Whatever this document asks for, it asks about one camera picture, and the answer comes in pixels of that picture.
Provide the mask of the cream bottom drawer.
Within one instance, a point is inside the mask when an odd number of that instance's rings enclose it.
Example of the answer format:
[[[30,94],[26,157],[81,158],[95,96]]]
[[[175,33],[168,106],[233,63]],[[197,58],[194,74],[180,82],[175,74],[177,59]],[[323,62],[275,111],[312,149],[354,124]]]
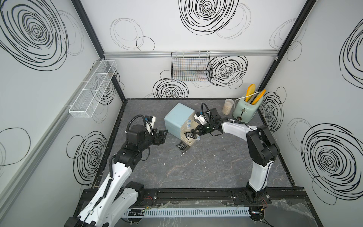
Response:
[[[199,126],[199,124],[197,122],[193,121],[190,124],[186,124],[181,129],[181,140],[189,147],[191,147],[197,140],[196,136],[193,135],[192,130],[196,131],[198,126]]]

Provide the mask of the light blue drawer cabinet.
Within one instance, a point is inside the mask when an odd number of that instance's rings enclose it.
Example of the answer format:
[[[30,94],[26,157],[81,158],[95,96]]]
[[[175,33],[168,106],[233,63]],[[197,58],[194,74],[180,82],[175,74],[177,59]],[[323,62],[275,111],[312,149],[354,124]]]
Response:
[[[164,118],[165,127],[170,134],[181,138],[181,132],[186,127],[188,120],[191,120],[195,110],[178,103]]]

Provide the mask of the black cookie pack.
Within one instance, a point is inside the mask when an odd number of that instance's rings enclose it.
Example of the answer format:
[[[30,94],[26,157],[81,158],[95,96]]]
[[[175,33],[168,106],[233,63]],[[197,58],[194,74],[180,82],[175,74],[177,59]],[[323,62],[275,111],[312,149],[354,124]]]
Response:
[[[191,138],[190,137],[190,132],[185,132],[184,136],[186,137],[187,140],[195,140],[196,138]]]
[[[183,141],[181,141],[179,144],[176,145],[177,148],[181,151],[181,153],[184,155],[190,148],[187,144],[185,144]]]

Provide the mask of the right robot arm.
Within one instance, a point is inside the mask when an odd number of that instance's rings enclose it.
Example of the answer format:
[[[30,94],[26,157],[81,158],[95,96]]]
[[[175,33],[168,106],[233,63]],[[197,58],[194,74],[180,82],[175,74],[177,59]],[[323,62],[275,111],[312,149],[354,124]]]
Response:
[[[185,133],[188,139],[198,139],[202,135],[219,131],[220,134],[231,134],[247,142],[253,166],[245,194],[250,203],[262,200],[266,195],[271,166],[280,153],[270,129],[264,125],[255,127],[231,118],[222,118],[215,108],[208,108],[206,103],[201,104],[201,112],[197,117],[201,117],[200,125]]]

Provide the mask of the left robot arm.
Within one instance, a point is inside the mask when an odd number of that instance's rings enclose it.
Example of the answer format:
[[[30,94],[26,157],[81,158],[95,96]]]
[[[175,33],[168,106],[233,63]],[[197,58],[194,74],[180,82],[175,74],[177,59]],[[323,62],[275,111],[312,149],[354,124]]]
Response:
[[[168,131],[154,128],[155,122],[154,116],[141,114],[130,120],[126,141],[109,159],[109,176],[79,215],[66,221],[66,227],[113,227],[132,205],[143,203],[144,185],[125,182],[142,161],[143,151],[165,143]]]

